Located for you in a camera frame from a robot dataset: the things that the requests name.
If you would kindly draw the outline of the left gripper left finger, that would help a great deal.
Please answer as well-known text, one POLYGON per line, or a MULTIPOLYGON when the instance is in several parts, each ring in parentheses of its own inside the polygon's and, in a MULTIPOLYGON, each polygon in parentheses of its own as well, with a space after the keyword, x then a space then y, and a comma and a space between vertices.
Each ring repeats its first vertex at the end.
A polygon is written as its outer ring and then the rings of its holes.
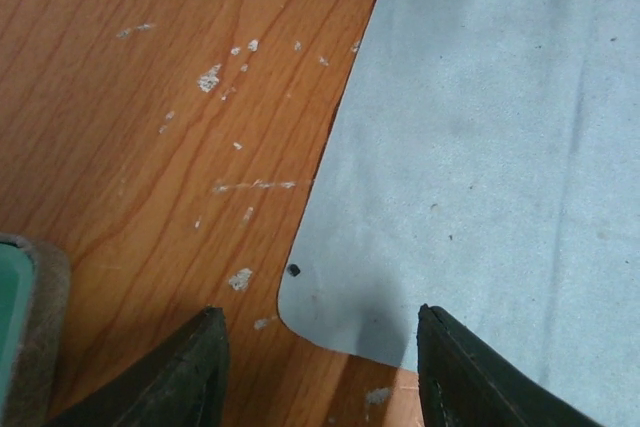
POLYGON ((208 306, 49 426, 218 426, 230 348, 223 310, 208 306))

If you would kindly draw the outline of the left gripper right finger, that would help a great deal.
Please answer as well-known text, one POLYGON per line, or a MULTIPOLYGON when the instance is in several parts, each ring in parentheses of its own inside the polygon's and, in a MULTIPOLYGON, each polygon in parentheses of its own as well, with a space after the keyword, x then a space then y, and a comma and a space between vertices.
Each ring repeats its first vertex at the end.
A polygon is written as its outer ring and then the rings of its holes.
POLYGON ((509 363, 445 309, 424 304, 417 329, 427 426, 595 426, 509 363))

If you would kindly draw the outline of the blue cleaning cloth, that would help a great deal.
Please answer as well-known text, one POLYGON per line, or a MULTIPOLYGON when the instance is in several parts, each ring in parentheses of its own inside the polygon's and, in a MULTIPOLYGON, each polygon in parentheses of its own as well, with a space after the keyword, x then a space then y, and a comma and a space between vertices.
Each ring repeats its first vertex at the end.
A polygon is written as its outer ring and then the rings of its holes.
POLYGON ((638 424, 639 0, 376 1, 278 309, 413 370, 423 304, 638 424))

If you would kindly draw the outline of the grey glasses case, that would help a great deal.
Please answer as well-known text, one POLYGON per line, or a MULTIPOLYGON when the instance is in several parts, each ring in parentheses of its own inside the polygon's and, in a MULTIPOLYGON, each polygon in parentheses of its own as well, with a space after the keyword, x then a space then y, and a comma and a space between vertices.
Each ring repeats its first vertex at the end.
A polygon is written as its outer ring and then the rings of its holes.
POLYGON ((1 235, 3 426, 45 422, 70 287, 70 262, 62 250, 1 235))

